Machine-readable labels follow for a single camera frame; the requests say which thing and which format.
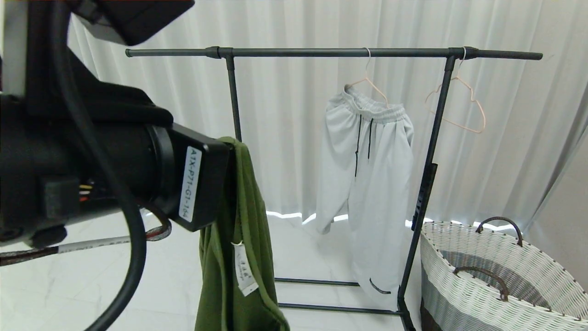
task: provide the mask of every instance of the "black drawstring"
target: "black drawstring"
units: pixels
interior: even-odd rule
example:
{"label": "black drawstring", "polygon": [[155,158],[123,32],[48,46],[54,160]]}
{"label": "black drawstring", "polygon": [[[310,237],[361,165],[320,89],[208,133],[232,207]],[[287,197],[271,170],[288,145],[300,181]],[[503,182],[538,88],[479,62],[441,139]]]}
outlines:
{"label": "black drawstring", "polygon": [[367,144],[367,159],[369,160],[369,151],[372,150],[372,124],[373,119],[369,121],[369,143]]}
{"label": "black drawstring", "polygon": [[355,151],[355,177],[358,176],[358,161],[359,161],[359,136],[362,133],[362,116],[359,116],[359,129],[358,129],[358,147]]}

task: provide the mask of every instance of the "white label sticker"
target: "white label sticker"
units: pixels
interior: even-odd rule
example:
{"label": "white label sticker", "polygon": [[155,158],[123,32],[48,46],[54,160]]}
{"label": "white label sticker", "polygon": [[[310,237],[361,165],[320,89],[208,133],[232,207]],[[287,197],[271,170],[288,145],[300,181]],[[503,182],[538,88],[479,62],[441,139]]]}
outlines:
{"label": "white label sticker", "polygon": [[239,290],[241,290],[243,296],[248,296],[255,291],[259,285],[255,281],[253,273],[251,272],[243,242],[233,244],[233,247],[235,248],[235,274],[237,275]]}
{"label": "white label sticker", "polygon": [[188,222],[192,222],[194,215],[194,204],[196,202],[196,190],[198,189],[198,174],[200,173],[200,162],[202,152],[194,147],[188,146],[186,150],[186,164],[184,166],[184,177],[182,182],[182,194],[178,214]]}

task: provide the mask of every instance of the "green garment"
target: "green garment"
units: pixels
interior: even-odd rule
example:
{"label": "green garment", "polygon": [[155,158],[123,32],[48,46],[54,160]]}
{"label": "green garment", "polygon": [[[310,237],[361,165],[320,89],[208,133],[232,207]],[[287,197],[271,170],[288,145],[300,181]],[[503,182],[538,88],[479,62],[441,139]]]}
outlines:
{"label": "green garment", "polygon": [[[195,330],[289,331],[288,321],[278,308],[268,218],[249,150],[234,138],[219,140],[235,148],[236,217],[231,217],[230,202],[225,197],[216,222],[200,230],[203,283]],[[237,283],[232,245],[241,241],[259,285],[246,297]]]}

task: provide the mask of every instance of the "clothes hanger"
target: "clothes hanger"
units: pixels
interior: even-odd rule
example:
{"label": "clothes hanger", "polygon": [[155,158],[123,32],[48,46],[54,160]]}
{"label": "clothes hanger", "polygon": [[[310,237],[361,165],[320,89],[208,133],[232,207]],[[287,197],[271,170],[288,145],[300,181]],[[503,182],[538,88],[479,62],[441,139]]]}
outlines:
{"label": "clothes hanger", "polygon": [[368,65],[369,65],[370,61],[372,60],[372,52],[369,50],[369,48],[367,48],[367,47],[364,47],[364,48],[367,49],[367,54],[369,56],[369,58],[367,59],[367,63],[366,63],[366,76],[364,79],[362,79],[360,81],[356,81],[353,84],[349,84],[348,86],[354,86],[358,83],[366,81],[374,88],[374,90],[376,90],[384,98],[384,100],[386,100],[386,106],[388,106],[389,103],[388,103],[388,98],[386,98],[386,95],[382,91],[380,91],[380,89],[378,87],[376,87],[375,84],[368,78]]}
{"label": "clothes hanger", "polygon": [[[466,58],[466,48],[463,48],[463,58]],[[482,133],[484,132],[484,130],[486,129],[486,114],[484,113],[484,108],[482,108],[482,105],[480,104],[480,101],[478,101],[477,99],[474,99],[474,90],[473,88],[470,86],[470,84],[466,83],[461,77],[459,77],[459,70],[462,68],[462,63],[463,63],[463,59],[460,60],[459,62],[459,66],[457,67],[457,74],[455,75],[455,77],[453,77],[451,80],[457,80],[459,82],[461,82],[463,85],[465,85],[465,87],[467,87],[467,89],[470,90],[470,102],[475,102],[476,105],[478,106],[478,109],[480,110],[480,113],[482,115],[482,128],[479,130],[475,130],[472,128],[468,128],[468,127],[464,127],[463,125],[460,125],[458,123],[455,123],[453,121],[448,120],[447,118],[443,117],[442,119],[444,121],[447,121],[455,126],[458,126],[464,130],[468,130],[471,131],[473,133]],[[439,85],[437,87],[436,90],[432,91],[431,93],[429,93],[429,95],[427,95],[427,97],[425,98],[425,103],[427,103],[427,100],[429,99],[429,97],[435,93],[439,93],[439,90],[441,89],[441,85]]]}

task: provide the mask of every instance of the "elastic waistband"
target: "elastic waistband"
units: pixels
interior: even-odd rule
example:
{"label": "elastic waistband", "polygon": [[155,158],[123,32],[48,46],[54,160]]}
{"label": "elastic waistband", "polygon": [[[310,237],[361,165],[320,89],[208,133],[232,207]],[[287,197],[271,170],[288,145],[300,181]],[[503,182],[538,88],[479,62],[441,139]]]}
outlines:
{"label": "elastic waistband", "polygon": [[384,102],[377,102],[353,86],[345,85],[341,96],[349,104],[351,111],[367,120],[388,123],[406,118],[403,104],[386,105]]}

